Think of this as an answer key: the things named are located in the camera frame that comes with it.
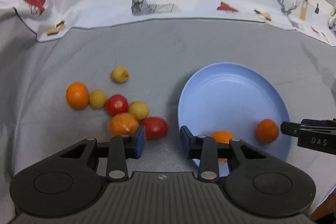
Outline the plastic orange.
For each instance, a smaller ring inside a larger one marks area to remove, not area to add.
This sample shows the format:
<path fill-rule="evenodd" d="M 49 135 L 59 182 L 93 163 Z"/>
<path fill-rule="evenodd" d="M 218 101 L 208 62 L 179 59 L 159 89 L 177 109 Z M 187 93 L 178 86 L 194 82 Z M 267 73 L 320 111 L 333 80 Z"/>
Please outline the plastic orange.
<path fill-rule="evenodd" d="M 121 113 L 112 117 L 108 129 L 112 136 L 133 135 L 139 128 L 139 121 L 130 113 Z"/>

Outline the red cherry tomato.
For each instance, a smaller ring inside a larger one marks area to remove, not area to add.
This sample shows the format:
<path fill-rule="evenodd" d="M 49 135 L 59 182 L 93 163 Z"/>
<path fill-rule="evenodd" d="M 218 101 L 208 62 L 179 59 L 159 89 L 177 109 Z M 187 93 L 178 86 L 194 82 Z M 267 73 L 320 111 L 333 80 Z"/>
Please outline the red cherry tomato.
<path fill-rule="evenodd" d="M 146 129 L 147 140 L 158 140 L 168 133 L 167 123 L 159 117 L 148 117 L 142 121 Z"/>
<path fill-rule="evenodd" d="M 111 96 L 105 103 L 105 110 L 112 117 L 117 114 L 127 113 L 128 108 L 128 101 L 121 94 L 115 94 Z"/>

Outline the tan longan fruit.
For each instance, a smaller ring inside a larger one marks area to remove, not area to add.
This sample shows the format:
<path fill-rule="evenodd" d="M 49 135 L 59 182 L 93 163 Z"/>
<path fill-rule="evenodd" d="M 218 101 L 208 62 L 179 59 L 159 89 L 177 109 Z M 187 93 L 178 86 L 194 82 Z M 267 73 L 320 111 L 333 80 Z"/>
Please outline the tan longan fruit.
<path fill-rule="evenodd" d="M 132 114 L 136 120 L 141 121 L 148 117 L 149 106 L 143 101 L 135 101 L 129 105 L 128 113 Z"/>

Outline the yellow longan fruit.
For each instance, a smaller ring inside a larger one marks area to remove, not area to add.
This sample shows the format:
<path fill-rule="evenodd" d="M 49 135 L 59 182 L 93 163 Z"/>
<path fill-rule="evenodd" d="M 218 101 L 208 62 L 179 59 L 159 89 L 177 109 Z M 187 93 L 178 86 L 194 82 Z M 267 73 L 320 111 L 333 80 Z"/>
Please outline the yellow longan fruit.
<path fill-rule="evenodd" d="M 89 103 L 93 109 L 101 109 L 107 101 L 106 94 L 103 90 L 96 89 L 89 95 Z"/>

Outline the bare orange mandarin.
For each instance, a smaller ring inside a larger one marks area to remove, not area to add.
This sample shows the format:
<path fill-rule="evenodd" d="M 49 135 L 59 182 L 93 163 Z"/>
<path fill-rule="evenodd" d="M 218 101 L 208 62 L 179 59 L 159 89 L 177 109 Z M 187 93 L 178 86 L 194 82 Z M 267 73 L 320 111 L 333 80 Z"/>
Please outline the bare orange mandarin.
<path fill-rule="evenodd" d="M 66 90 L 66 100 L 69 106 L 75 110 L 85 109 L 89 104 L 89 93 L 83 83 L 70 84 Z"/>

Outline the yellow longan with stem dimple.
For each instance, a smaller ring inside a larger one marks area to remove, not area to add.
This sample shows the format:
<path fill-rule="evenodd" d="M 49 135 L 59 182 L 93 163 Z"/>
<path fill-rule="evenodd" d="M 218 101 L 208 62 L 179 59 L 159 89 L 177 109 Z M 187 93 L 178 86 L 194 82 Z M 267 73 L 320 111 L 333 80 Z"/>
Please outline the yellow longan with stem dimple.
<path fill-rule="evenodd" d="M 110 77 L 114 82 L 118 84 L 123 84 L 129 80 L 130 73 L 126 67 L 116 66 L 112 70 Z"/>

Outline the blue round plate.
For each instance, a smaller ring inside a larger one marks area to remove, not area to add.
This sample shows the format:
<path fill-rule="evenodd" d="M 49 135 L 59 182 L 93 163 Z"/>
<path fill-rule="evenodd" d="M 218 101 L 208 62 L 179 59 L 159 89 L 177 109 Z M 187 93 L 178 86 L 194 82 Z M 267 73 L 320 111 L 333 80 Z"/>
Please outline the blue round plate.
<path fill-rule="evenodd" d="M 257 124 L 271 119 L 278 126 L 290 120 L 288 110 L 273 85 L 256 71 L 235 63 L 215 63 L 195 72 L 185 84 L 178 104 L 178 124 L 193 135 L 229 131 L 236 138 L 283 161 L 291 138 L 280 134 L 271 144 L 261 144 Z"/>

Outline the grey couch cover cloth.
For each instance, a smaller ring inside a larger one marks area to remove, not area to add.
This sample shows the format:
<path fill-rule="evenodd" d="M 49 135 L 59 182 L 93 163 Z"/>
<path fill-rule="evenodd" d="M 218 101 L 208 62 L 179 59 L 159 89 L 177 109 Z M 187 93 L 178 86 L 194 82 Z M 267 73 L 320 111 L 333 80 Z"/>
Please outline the grey couch cover cloth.
<path fill-rule="evenodd" d="M 1 12 L 1 223 L 15 215 L 9 185 L 18 172 L 85 137 L 108 138 L 102 110 L 68 106 L 66 88 L 76 81 L 143 100 L 167 120 L 167 137 L 149 142 L 131 170 L 194 171 L 178 143 L 179 96 L 198 69 L 219 61 L 265 76 L 291 119 L 335 116 L 335 46 L 298 31 L 239 20 L 166 18 L 72 28 L 39 42 L 14 10 Z M 116 66 L 128 69 L 127 82 L 111 79 Z"/>

